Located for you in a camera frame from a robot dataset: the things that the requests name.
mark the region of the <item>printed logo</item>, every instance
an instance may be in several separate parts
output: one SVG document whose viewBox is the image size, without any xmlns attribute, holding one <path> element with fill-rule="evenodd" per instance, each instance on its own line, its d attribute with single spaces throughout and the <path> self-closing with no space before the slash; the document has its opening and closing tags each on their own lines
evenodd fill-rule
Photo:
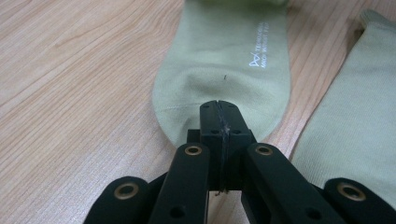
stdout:
<svg viewBox="0 0 396 224">
<path fill-rule="evenodd" d="M 259 66 L 259 61 L 260 61 L 260 56 L 259 53 L 252 53 L 250 52 L 251 55 L 253 55 L 253 61 L 251 63 L 249 63 L 249 66 L 252 67 L 258 67 Z"/>
<path fill-rule="evenodd" d="M 254 52 L 250 52 L 253 56 L 252 61 L 248 64 L 250 67 L 267 66 L 267 45 L 268 45 L 268 31 L 270 26 L 268 22 L 260 22 L 257 28 L 256 46 Z"/>
</svg>

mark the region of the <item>light green sock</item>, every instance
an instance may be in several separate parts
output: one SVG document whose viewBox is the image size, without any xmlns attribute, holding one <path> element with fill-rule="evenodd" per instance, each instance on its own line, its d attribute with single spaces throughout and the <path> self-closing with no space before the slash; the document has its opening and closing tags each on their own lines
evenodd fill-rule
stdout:
<svg viewBox="0 0 396 224">
<path fill-rule="evenodd" d="M 152 93 L 175 146 L 199 129 L 199 106 L 212 100 L 237 105 L 258 140 L 280 122 L 290 95 L 286 5 L 269 2 L 185 2 Z"/>
<path fill-rule="evenodd" d="M 295 148 L 311 183 L 361 182 L 396 208 L 396 23 L 361 13 L 365 32 Z"/>
</svg>

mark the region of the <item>wooden surface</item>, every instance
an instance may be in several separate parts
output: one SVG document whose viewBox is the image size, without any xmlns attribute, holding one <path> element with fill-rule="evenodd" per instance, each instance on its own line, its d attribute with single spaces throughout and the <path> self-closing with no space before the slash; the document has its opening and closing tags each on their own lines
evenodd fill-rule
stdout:
<svg viewBox="0 0 396 224">
<path fill-rule="evenodd" d="M 0 2 L 0 223 L 81 223 L 104 187 L 147 181 L 175 153 L 150 94 L 181 0 Z M 374 8 L 393 0 L 294 0 L 292 91 L 267 142 L 289 156 Z M 210 197 L 208 223 L 246 223 L 238 193 Z"/>
</svg>

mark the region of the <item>folded sock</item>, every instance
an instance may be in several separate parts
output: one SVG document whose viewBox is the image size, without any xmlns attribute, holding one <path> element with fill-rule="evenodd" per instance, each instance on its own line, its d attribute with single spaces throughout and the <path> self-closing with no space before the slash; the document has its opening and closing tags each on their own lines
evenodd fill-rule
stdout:
<svg viewBox="0 0 396 224">
<path fill-rule="evenodd" d="M 187 0 L 152 93 L 170 141 L 199 128 L 199 106 L 239 107 L 258 140 L 280 122 L 290 95 L 285 1 Z"/>
<path fill-rule="evenodd" d="M 372 10 L 305 127 L 292 163 L 311 183 L 361 182 L 396 208 L 396 23 Z"/>
</svg>

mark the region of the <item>black plastic part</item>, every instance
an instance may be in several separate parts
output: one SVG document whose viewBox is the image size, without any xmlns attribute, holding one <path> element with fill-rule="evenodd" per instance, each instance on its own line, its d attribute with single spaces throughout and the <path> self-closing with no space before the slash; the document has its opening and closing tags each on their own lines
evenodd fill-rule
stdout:
<svg viewBox="0 0 396 224">
<path fill-rule="evenodd" d="M 148 223 L 206 223 L 209 160 L 203 145 L 177 149 Z"/>
<path fill-rule="evenodd" d="M 211 101 L 200 113 L 201 129 L 188 130 L 167 174 L 113 181 L 84 223 L 206 223 L 209 190 L 242 190 L 250 223 L 396 223 L 395 210 L 358 182 L 309 184 L 276 147 L 256 143 L 235 105 Z"/>
<path fill-rule="evenodd" d="M 396 223 L 393 208 L 356 181 L 331 179 L 326 182 L 323 196 L 348 223 Z"/>
<path fill-rule="evenodd" d="M 238 107 L 224 101 L 207 102 L 200 107 L 200 121 L 200 142 L 211 153 L 210 189 L 241 189 L 241 155 L 250 145 L 252 134 Z"/>
<path fill-rule="evenodd" d="M 140 215 L 148 188 L 148 183 L 137 177 L 125 176 L 113 181 L 93 204 L 84 223 L 144 223 Z"/>
<path fill-rule="evenodd" d="M 265 201 L 272 222 L 345 223 L 276 147 L 252 144 L 245 166 L 246 181 L 253 181 L 250 185 L 256 186 Z"/>
</svg>

